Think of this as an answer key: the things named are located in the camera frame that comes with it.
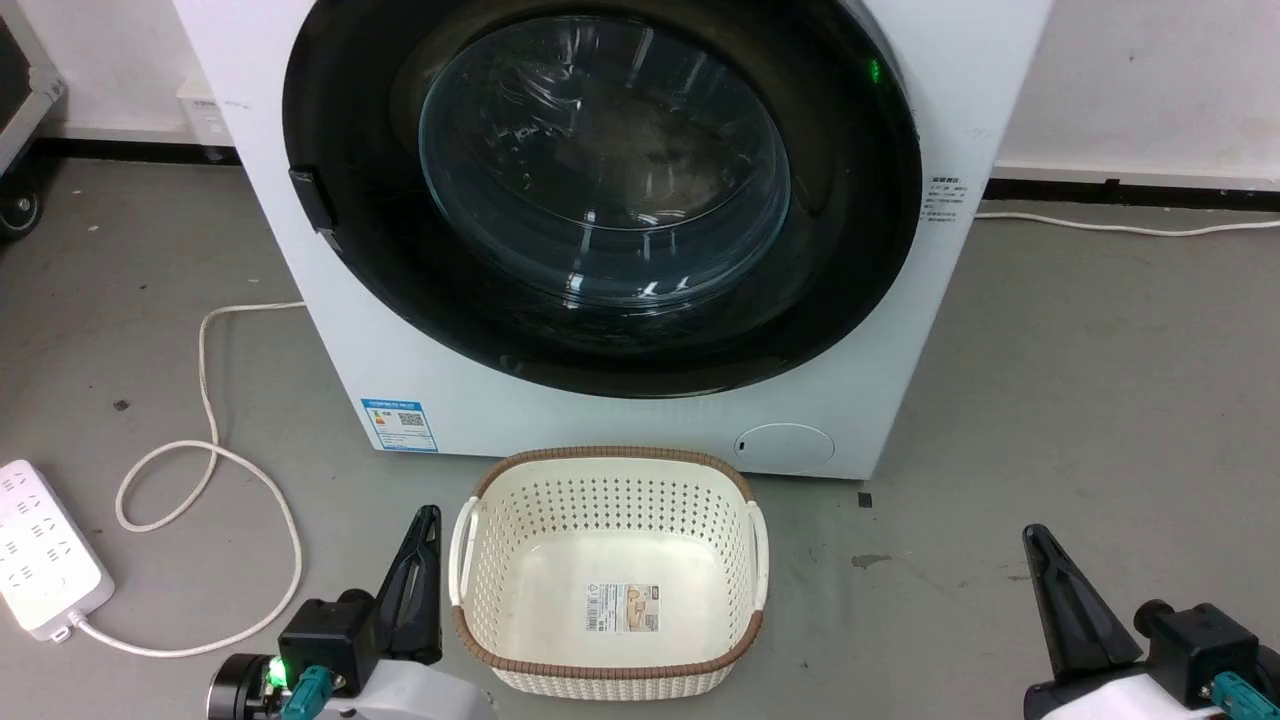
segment laundry basket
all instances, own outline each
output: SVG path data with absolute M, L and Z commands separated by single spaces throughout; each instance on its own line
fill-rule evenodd
M 511 456 L 453 527 L 462 644 L 513 688 L 580 700 L 710 691 L 755 641 L 769 541 L 728 464 L 645 447 Z

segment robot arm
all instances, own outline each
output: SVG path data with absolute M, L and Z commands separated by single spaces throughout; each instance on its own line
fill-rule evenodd
M 302 603 L 280 655 L 233 655 L 209 685 L 210 720 L 497 720 L 440 660 L 440 510 L 417 511 L 378 597 Z
M 1280 720 L 1280 655 L 1210 603 L 1134 615 L 1142 648 L 1043 525 L 1023 530 L 1053 679 L 1027 689 L 1027 720 Z

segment brown basket rim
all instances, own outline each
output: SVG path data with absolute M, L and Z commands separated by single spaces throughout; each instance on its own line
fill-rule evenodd
M 497 465 L 490 468 L 485 477 L 480 479 L 480 483 L 476 484 L 476 489 L 472 495 L 476 497 L 484 497 L 484 491 L 489 489 L 489 486 L 492 486 L 499 475 L 516 465 L 536 462 L 539 460 L 570 460 L 575 457 L 637 457 L 643 460 L 676 460 L 680 462 L 705 465 L 733 480 L 739 492 L 742 493 L 742 500 L 748 502 L 753 502 L 755 500 L 755 492 L 751 491 L 751 486 L 746 482 L 746 478 L 733 469 L 732 465 L 719 457 L 716 457 L 714 455 L 694 452 L 691 450 L 669 450 L 664 447 L 641 447 L 631 445 L 581 445 L 517 452 L 511 457 L 499 460 Z
M 728 462 L 724 462 L 719 457 L 707 455 L 703 452 L 692 452 L 687 450 L 667 450 L 659 447 L 641 447 L 641 446 L 577 446 L 577 447 L 553 447 L 547 450 L 531 450 L 527 452 L 520 452 L 512 455 L 511 457 L 503 459 L 497 465 L 494 465 L 488 474 L 476 486 L 475 496 L 484 497 L 484 492 L 498 475 L 506 473 L 507 470 L 515 468 L 516 465 L 522 465 L 525 462 L 535 462 L 539 460 L 563 460 L 573 457 L 641 457 L 648 460 L 676 460 L 682 462 L 694 462 L 698 465 L 705 465 L 713 470 L 718 470 L 728 479 L 733 480 L 737 489 L 742 493 L 742 498 L 748 502 L 755 501 L 755 493 L 751 492 L 751 486 L 748 484 L 746 478 L 741 473 L 735 470 Z M 509 657 L 502 657 L 500 655 L 494 655 L 480 641 L 471 634 L 471 628 L 467 625 L 466 612 L 462 606 L 453 606 L 453 626 L 457 629 L 458 639 L 462 641 L 462 647 L 467 648 L 467 652 L 474 655 L 481 662 L 489 665 L 494 670 L 503 670 L 507 673 L 524 673 L 529 675 L 544 675 L 549 678 L 568 678 L 580 680 L 650 680 L 662 678 L 685 678 L 690 675 L 704 675 L 708 673 L 716 673 L 723 670 L 730 665 L 737 662 L 740 657 L 751 647 L 755 638 L 760 634 L 760 625 L 764 623 L 764 612 L 756 610 L 751 612 L 751 620 L 746 625 L 746 630 L 742 637 L 739 638 L 737 643 L 733 644 L 724 655 L 708 660 L 705 662 L 689 662 L 685 665 L 653 665 L 646 667 L 585 667 L 579 665 L 554 665 L 549 662 L 527 662 L 524 660 L 512 660 Z

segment white cable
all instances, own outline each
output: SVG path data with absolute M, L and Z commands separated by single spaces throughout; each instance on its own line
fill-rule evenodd
M 293 523 L 293 512 L 289 510 L 289 503 L 284 500 L 284 495 L 280 492 L 280 488 L 271 480 L 271 478 L 268 477 L 268 474 L 264 473 L 257 465 L 253 465 L 248 460 L 241 457 L 239 455 L 236 455 L 230 450 L 227 450 L 225 447 L 219 445 L 218 420 L 214 418 L 214 406 L 209 402 L 209 377 L 205 372 L 205 332 L 209 329 L 210 320 L 212 320 L 218 315 L 224 315 L 227 313 L 243 313 L 253 310 L 288 310 L 291 307 L 305 307 L 305 306 L 306 306 L 305 302 L 273 302 L 270 305 L 232 305 L 228 307 L 219 307 L 218 310 L 214 310 L 212 313 L 205 315 L 205 319 L 201 320 L 200 323 L 200 342 L 198 342 L 200 400 L 201 402 L 205 404 L 205 416 L 209 419 L 210 442 L 205 442 L 201 439 L 179 439 L 152 450 L 151 452 L 146 454 L 141 460 L 138 460 L 133 465 L 133 468 L 129 469 L 128 474 L 124 475 L 124 480 L 120 482 L 120 489 L 115 493 L 115 519 L 120 523 L 120 525 L 124 529 L 133 533 L 150 533 L 151 530 L 163 528 L 169 523 L 174 521 L 179 515 L 186 512 L 188 507 L 191 507 L 191 503 L 196 502 L 196 498 L 200 497 L 200 493 L 205 492 L 205 486 L 209 484 L 209 479 L 214 475 L 214 468 L 218 465 L 219 455 L 221 455 L 228 460 L 232 460 L 233 462 L 237 462 L 239 466 L 248 470 L 255 478 L 262 480 L 262 484 L 265 484 L 266 488 L 271 491 L 271 495 L 275 497 L 275 501 L 280 505 L 280 512 L 284 515 L 284 524 L 289 529 L 289 541 L 293 543 L 293 578 L 289 580 L 289 588 L 284 591 L 284 597 L 280 598 L 280 602 L 275 606 L 274 610 L 271 610 L 266 615 L 266 618 L 262 618 L 261 620 L 255 623 L 251 628 L 236 633 L 229 638 L 223 638 L 220 641 L 211 642 L 209 644 L 202 644 L 200 647 L 192 647 L 187 650 L 150 650 L 129 644 L 127 642 L 118 641 L 108 635 L 102 630 L 99 630 L 97 628 L 92 626 L 84 618 L 84 615 L 79 612 L 72 612 L 70 615 L 72 623 L 81 630 L 84 630 L 84 634 L 90 635 L 96 641 L 104 642 L 116 650 L 123 650 L 124 652 L 132 652 L 133 655 L 142 655 L 146 657 L 191 657 L 192 655 L 201 655 L 205 652 L 212 652 L 215 650 L 224 648 L 229 644 L 238 643 L 242 639 L 256 634 L 262 628 L 270 625 L 271 621 L 279 618 L 280 614 L 284 612 L 284 609 L 289 606 L 289 602 L 293 600 L 293 596 L 298 592 L 298 584 L 301 584 L 302 582 L 302 541 L 298 538 L 298 527 Z M 196 483 L 196 489 L 191 491 L 191 495 L 187 496 L 187 500 L 182 501 L 182 505 L 179 505 L 177 510 L 165 515 L 160 520 L 156 520 L 155 523 L 150 523 L 146 525 L 137 525 L 131 523 L 129 519 L 124 516 L 124 496 L 129 492 L 129 486 L 133 484 L 133 479 L 137 477 L 138 471 L 141 471 L 142 468 L 146 466 L 147 462 L 155 460 L 156 457 L 164 455 L 165 452 L 169 452 L 170 450 L 177 450 L 179 447 L 198 447 L 201 450 L 209 451 L 209 465 L 205 468 L 205 475 L 200 478 L 198 483 Z
M 1092 225 L 1089 223 L 1074 223 L 1071 220 L 1060 220 L 1057 218 L 1046 218 L 1044 215 L 1034 215 L 1032 213 L 978 213 L 974 215 L 978 220 L 1032 220 L 1034 223 L 1048 223 L 1051 225 L 1061 225 L 1064 228 L 1075 228 L 1078 231 L 1103 231 L 1103 232 L 1129 232 L 1134 234 L 1151 234 L 1156 237 L 1196 237 L 1199 234 L 1210 234 L 1215 232 L 1225 231 L 1257 231 L 1266 228 L 1280 228 L 1280 220 L 1270 220 L 1265 223 L 1236 223 L 1230 225 L 1213 225 L 1208 228 L 1196 228 L 1190 231 L 1160 231 L 1155 228 L 1135 228 L 1130 225 Z

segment green indicator light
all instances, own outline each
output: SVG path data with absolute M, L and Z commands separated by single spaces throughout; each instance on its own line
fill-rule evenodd
M 289 687 L 288 674 L 284 670 L 284 659 L 275 656 L 266 664 L 266 682 L 278 688 Z

